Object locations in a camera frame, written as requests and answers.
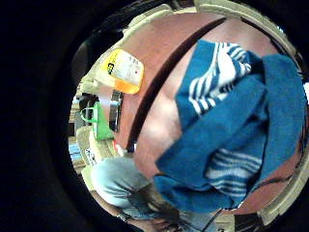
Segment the yellow container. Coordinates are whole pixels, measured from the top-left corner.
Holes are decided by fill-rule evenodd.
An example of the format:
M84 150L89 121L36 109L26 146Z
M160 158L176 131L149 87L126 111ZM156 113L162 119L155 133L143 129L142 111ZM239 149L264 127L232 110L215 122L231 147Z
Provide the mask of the yellow container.
M135 94L143 80L144 65L131 54L117 48L102 62L100 71L103 72L102 83L123 93Z

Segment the blue towel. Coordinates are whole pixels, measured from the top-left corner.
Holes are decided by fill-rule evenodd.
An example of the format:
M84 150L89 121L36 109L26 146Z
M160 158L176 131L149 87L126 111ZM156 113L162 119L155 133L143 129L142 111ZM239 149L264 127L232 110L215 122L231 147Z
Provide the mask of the blue towel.
M199 41L176 95L183 136L156 162L161 195L184 211L235 209L295 151L305 95L294 62Z

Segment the jeans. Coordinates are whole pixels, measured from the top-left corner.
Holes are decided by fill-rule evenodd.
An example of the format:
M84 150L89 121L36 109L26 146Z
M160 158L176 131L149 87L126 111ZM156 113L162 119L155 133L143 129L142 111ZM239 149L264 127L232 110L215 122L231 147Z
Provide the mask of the jeans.
M136 219L161 218L138 192L151 182L138 171L132 159L104 159L93 167L91 179L98 194L124 213ZM210 219L210 214L180 212L179 225L185 232L199 232ZM215 223L207 231L216 231Z

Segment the cloth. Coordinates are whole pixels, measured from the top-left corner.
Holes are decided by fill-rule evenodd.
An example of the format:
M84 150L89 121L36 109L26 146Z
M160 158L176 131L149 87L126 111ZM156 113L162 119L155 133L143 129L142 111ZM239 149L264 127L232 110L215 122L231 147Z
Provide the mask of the cloth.
M154 184L180 210L235 209L295 150L305 98L293 61L199 41L176 95L183 136Z
M162 218L148 207L138 192L151 182L138 171L133 159L106 158L93 167L91 178L98 194L124 213L137 219ZM180 212L179 225L184 232L199 232L210 220L210 214ZM216 231L215 223L208 231Z
M99 84L93 78L93 72L90 70L86 75L81 78L80 91L82 93L97 95L99 92Z

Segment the wooden furniture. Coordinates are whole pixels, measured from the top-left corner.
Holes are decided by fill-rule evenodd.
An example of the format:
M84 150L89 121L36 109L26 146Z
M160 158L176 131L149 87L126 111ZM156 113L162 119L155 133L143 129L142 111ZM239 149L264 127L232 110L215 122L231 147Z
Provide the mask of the wooden furniture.
M125 95L117 143L124 149L136 141L147 112L169 72L183 55L225 17L219 14L173 14L154 20L127 39L121 48L145 66L141 89ZM112 90L100 88L100 101L108 118Z
M195 36L188 35L194 33L194 30L188 29L189 25L200 28ZM237 43L261 56L277 53L262 32L236 19L223 21L223 17L216 14L170 15L147 24L133 35L123 49L144 63L145 80L138 94L125 95L116 140L127 148L138 137L134 160L148 178L159 173L155 161L182 135L175 95L194 44L202 37L211 42ZM111 89L102 87L100 94L101 98L108 99ZM108 116L108 104L104 108ZM288 184L288 177L294 173L299 159L300 153L296 150L265 180L265 183L275 179L286 179L286 182L262 186L250 194L239 209L224 213L250 214L263 209Z

